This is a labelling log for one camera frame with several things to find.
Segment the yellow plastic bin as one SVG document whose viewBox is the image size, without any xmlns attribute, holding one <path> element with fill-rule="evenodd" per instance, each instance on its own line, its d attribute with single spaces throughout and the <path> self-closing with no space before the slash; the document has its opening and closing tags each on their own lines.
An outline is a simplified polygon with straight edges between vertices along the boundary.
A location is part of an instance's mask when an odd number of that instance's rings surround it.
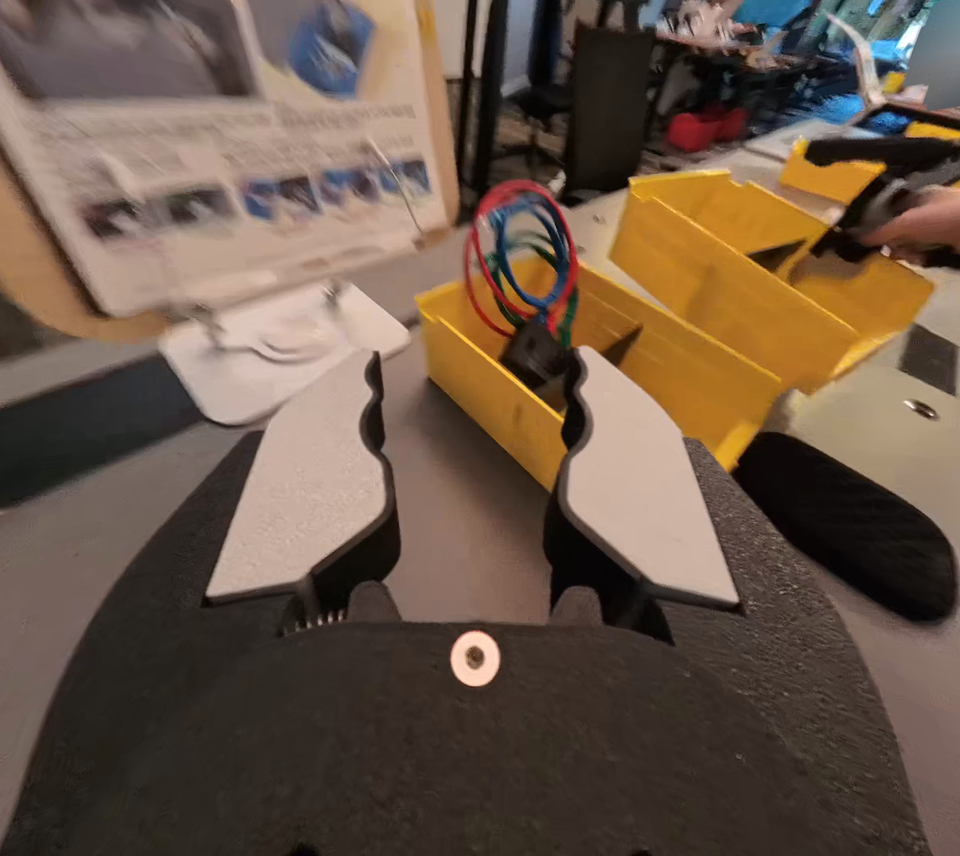
<svg viewBox="0 0 960 856">
<path fill-rule="evenodd" d="M 880 138 L 887 132 L 836 126 L 824 120 L 803 121 L 794 135 L 783 137 L 786 156 L 776 178 L 779 185 L 836 203 L 848 203 L 882 170 L 870 161 L 848 161 L 819 167 L 807 160 L 809 143 L 815 138 L 836 135 L 852 138 Z"/>
<path fill-rule="evenodd" d="M 620 369 L 679 430 L 732 469 L 783 391 L 768 370 L 642 297 L 632 285 L 583 266 L 574 346 L 605 349 L 634 328 Z M 546 490 L 566 448 L 562 416 L 498 358 L 507 339 L 474 312 L 462 281 L 416 297 L 429 377 Z"/>
<path fill-rule="evenodd" d="M 726 170 L 645 176 L 629 193 L 609 259 L 682 320 L 814 394 L 906 330 L 934 293 L 923 274 L 875 253 L 856 274 L 791 282 L 827 226 Z M 796 239 L 806 251 L 771 274 L 745 253 Z"/>
</svg>

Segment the white sign base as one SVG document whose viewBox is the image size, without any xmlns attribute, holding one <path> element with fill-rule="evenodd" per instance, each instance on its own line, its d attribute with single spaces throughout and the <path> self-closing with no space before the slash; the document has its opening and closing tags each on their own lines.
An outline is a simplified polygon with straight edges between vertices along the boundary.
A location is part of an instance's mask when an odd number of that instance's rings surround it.
<svg viewBox="0 0 960 856">
<path fill-rule="evenodd" d="M 222 426 L 270 416 L 360 350 L 383 358 L 408 328 L 355 285 L 326 279 L 225 307 L 200 307 L 159 349 L 200 412 Z"/>
</svg>

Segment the black padded roll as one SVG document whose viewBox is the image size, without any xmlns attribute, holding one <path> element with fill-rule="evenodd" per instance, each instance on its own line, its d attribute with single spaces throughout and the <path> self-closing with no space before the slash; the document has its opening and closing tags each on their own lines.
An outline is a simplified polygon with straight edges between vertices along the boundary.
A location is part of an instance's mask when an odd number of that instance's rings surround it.
<svg viewBox="0 0 960 856">
<path fill-rule="evenodd" d="M 779 432 L 759 433 L 733 478 L 797 550 L 878 606 L 918 624 L 954 614 L 950 541 L 891 490 Z"/>
</svg>

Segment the black flat pad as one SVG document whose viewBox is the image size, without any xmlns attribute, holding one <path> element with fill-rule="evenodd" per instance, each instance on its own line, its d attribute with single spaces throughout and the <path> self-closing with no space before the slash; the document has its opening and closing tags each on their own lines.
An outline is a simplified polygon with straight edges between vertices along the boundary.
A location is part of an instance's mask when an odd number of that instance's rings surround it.
<svg viewBox="0 0 960 856">
<path fill-rule="evenodd" d="M 159 355 L 4 407 L 1 508 L 31 500 L 203 421 Z"/>
</svg>

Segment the black ethernet port box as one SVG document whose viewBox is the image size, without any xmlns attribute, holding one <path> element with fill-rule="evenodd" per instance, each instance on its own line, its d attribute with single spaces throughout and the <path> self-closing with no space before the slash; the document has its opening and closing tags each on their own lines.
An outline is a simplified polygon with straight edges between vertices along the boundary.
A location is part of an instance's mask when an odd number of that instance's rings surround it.
<svg viewBox="0 0 960 856">
<path fill-rule="evenodd" d="M 498 364 L 528 390 L 539 393 L 562 382 L 571 350 L 545 323 L 524 322 L 510 336 Z"/>
</svg>

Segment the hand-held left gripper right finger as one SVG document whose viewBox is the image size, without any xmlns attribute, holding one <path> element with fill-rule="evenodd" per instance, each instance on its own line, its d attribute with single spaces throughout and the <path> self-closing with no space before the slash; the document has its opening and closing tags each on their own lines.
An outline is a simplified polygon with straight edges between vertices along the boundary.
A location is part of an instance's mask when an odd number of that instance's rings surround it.
<svg viewBox="0 0 960 856">
<path fill-rule="evenodd" d="M 566 448 L 551 507 L 659 600 L 736 610 L 738 589 L 686 441 L 666 410 L 590 347 L 563 383 Z"/>
</svg>

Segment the printed instruction sheet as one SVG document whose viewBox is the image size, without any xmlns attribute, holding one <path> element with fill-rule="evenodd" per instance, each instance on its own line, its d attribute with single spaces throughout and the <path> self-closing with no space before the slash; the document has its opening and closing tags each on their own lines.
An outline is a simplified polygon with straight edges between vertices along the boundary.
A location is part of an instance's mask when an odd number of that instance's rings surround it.
<svg viewBox="0 0 960 856">
<path fill-rule="evenodd" d="M 2 0 L 2 157 L 96 310 L 441 227 L 415 0 Z"/>
</svg>

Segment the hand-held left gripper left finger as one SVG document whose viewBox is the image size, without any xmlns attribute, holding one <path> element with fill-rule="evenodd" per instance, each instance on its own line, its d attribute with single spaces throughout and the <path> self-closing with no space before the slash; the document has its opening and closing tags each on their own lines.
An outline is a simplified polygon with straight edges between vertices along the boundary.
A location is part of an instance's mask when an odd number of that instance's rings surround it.
<svg viewBox="0 0 960 856">
<path fill-rule="evenodd" d="M 300 593 L 341 609 L 401 549 L 383 452 L 380 354 L 354 351 L 286 402 L 263 431 L 206 588 L 211 604 Z"/>
</svg>

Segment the person's right hand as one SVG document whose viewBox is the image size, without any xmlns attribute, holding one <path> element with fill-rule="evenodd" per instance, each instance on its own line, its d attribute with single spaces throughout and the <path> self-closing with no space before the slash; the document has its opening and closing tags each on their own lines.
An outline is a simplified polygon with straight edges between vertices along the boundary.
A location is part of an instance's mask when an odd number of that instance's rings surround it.
<svg viewBox="0 0 960 856">
<path fill-rule="evenodd" d="M 928 187 L 901 215 L 862 237 L 864 246 L 888 250 L 897 260 L 933 266 L 934 250 L 959 253 L 959 190 Z"/>
</svg>

